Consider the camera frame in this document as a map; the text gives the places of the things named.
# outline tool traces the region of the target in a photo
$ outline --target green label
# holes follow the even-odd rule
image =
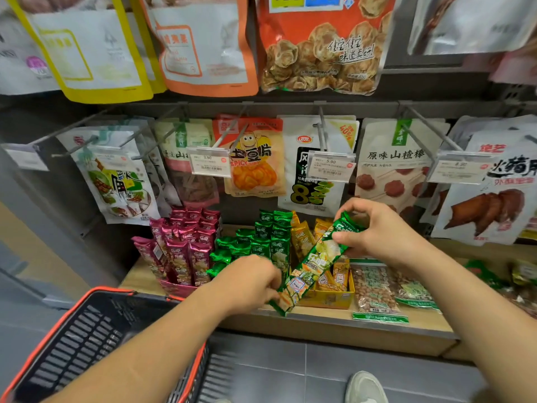
[[[406,137],[408,135],[408,132],[403,130],[401,125],[405,125],[407,128],[410,128],[411,124],[412,119],[401,119],[397,121],[397,125],[395,126],[394,138],[392,140],[393,146],[406,146]]]

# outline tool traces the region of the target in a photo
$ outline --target white shoe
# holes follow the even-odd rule
[[[345,403],[388,403],[388,398],[379,379],[362,371],[353,374],[348,381]]]

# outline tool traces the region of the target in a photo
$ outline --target yellow display box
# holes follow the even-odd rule
[[[354,281],[352,274],[348,275],[349,291],[321,291],[309,290],[300,299],[297,305],[303,307],[335,308],[347,310],[351,306],[354,297]]]

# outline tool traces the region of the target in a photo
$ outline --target hand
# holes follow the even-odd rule
[[[266,258],[240,257],[223,269],[209,284],[226,305],[228,314],[249,313],[271,299],[278,299],[281,272]]]
[[[384,203],[351,198],[338,210],[336,219],[344,210],[369,217],[369,227],[363,232],[332,234],[336,242],[350,247],[345,254],[351,258],[372,256],[392,267],[413,270],[424,250],[432,247]]]

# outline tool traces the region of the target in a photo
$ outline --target shopping basket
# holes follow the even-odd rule
[[[38,403],[62,390],[181,301],[109,287],[90,290],[39,343],[0,403]],[[204,344],[171,392],[168,403],[197,400],[208,357]]]

